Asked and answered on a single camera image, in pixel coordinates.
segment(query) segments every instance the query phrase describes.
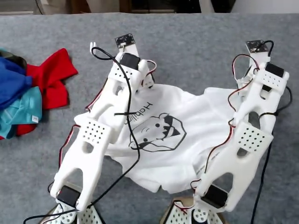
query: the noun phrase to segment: teal cloth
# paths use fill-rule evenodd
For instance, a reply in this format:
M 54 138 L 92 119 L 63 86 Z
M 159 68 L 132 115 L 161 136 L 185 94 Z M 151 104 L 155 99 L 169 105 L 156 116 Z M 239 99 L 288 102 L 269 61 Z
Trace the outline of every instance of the teal cloth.
M 37 86 L 27 90 L 20 99 L 0 111 L 0 136 L 5 139 L 12 138 L 15 125 L 36 124 L 41 118 L 42 95 Z

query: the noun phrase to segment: gray carpet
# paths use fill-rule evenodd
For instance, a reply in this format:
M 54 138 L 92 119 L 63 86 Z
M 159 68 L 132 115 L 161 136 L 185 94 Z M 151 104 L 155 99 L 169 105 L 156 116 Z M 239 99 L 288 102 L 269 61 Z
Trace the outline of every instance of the gray carpet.
M 276 122 L 256 224 L 298 223 L 298 23 L 297 14 L 0 17 L 0 47 L 37 65 L 59 48 L 66 48 L 79 71 L 66 81 L 69 107 L 45 113 L 43 122 L 26 136 L 0 141 L 0 223 L 21 224 L 24 218 L 46 213 L 54 206 L 55 201 L 46 188 L 57 171 L 58 149 L 68 135 L 73 117 L 84 111 L 111 68 L 110 62 L 98 61 L 90 55 L 89 42 L 96 41 L 116 54 L 114 38 L 129 32 L 135 36 L 141 57 L 157 62 L 158 83 L 176 85 L 193 94 L 201 94 L 209 86 L 235 87 L 231 62 L 235 55 L 247 52 L 245 41 L 275 42 L 272 62 L 290 72 L 288 85 L 293 90 L 294 103 Z M 244 59 L 238 64 L 241 76 L 247 62 Z M 281 104 L 287 101 L 285 94 Z M 231 224 L 250 222 L 261 168 L 236 209 L 225 213 Z M 105 159 L 95 195 L 120 174 L 120 166 Z M 151 193 L 125 178 L 96 207 L 108 224 L 155 224 L 171 199 L 178 195 L 164 191 Z

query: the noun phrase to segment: clothing tag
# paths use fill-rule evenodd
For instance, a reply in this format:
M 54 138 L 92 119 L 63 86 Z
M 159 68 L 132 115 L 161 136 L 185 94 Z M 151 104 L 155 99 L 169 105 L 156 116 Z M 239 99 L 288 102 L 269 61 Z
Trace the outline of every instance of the clothing tag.
M 32 115 L 32 121 L 33 121 L 34 123 L 38 123 L 38 117 Z

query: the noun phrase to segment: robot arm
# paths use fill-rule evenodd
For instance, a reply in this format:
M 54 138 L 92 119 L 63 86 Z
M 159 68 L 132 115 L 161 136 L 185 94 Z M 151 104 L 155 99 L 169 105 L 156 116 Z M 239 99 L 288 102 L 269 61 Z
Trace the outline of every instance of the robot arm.
M 130 41 L 133 37 L 126 36 L 125 39 L 121 39 L 124 44 L 120 45 L 120 52 L 115 59 L 121 64 L 129 78 L 133 96 L 141 87 L 149 68 L 147 61 L 138 57 L 135 42 Z M 60 169 L 55 175 L 50 191 L 52 197 L 79 211 L 84 211 L 87 208 L 100 178 L 103 158 L 108 144 L 115 143 L 118 139 L 126 116 L 114 116 L 114 119 L 109 121 L 109 125 L 100 123 L 98 119 L 111 106 L 114 106 L 115 111 L 118 113 L 127 112 L 128 102 L 127 81 L 119 66 L 113 63 L 102 93 L 93 104 L 90 112 L 75 117 L 75 122 L 80 126 L 80 131 L 65 154 Z M 93 147 L 91 152 L 87 151 L 88 144 Z M 83 188 L 81 191 L 78 187 L 67 182 L 68 176 L 76 169 L 80 169 L 83 173 Z
M 252 53 L 256 58 L 260 53 Z M 194 194 L 194 202 L 200 208 L 208 208 L 215 212 L 232 211 L 253 180 L 262 155 L 267 150 L 273 136 L 272 130 L 276 121 L 273 115 L 284 93 L 289 73 L 271 63 L 261 63 L 259 71 L 253 74 L 250 84 L 244 89 L 244 101 L 234 114 L 232 137 L 221 149 L 221 152 L 210 161 L 206 172 L 201 176 Z M 245 117 L 256 112 L 260 118 L 260 128 L 246 122 Z M 239 149 L 246 151 L 238 155 Z M 233 185 L 229 192 L 213 185 L 213 182 L 226 173 L 233 175 Z

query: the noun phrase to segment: blue cloth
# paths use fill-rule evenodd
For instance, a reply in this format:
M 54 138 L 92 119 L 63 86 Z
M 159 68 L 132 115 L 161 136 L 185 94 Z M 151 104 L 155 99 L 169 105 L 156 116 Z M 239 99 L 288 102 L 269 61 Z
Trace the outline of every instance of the blue cloth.
M 19 65 L 0 57 L 0 110 L 8 108 L 32 86 L 32 77 Z
M 15 134 L 15 125 L 38 123 L 42 118 L 42 95 L 39 87 L 33 87 L 0 111 L 0 136 L 5 139 Z

